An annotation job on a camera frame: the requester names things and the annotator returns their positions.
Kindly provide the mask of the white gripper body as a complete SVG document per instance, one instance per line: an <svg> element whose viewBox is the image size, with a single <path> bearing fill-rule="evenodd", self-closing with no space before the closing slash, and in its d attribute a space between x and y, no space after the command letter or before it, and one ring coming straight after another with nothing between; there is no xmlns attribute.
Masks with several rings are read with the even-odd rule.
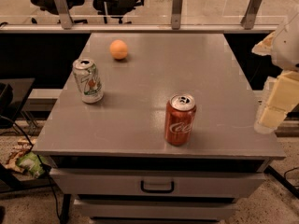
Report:
<svg viewBox="0 0 299 224"><path fill-rule="evenodd" d="M299 71L299 6L294 6L276 29L271 59L283 70Z"/></svg>

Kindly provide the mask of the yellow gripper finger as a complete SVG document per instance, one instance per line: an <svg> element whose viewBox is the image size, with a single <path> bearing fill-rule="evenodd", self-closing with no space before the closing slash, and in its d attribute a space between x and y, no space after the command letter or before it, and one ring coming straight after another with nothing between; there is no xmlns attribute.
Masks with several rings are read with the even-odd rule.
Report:
<svg viewBox="0 0 299 224"><path fill-rule="evenodd" d="M298 104L298 72L283 71L277 77L268 77L263 86L254 130L261 134L272 133Z"/></svg>
<svg viewBox="0 0 299 224"><path fill-rule="evenodd" d="M266 36L262 41L257 43L252 48L251 52L260 56L270 55L274 36L275 36L274 32Z"/></svg>

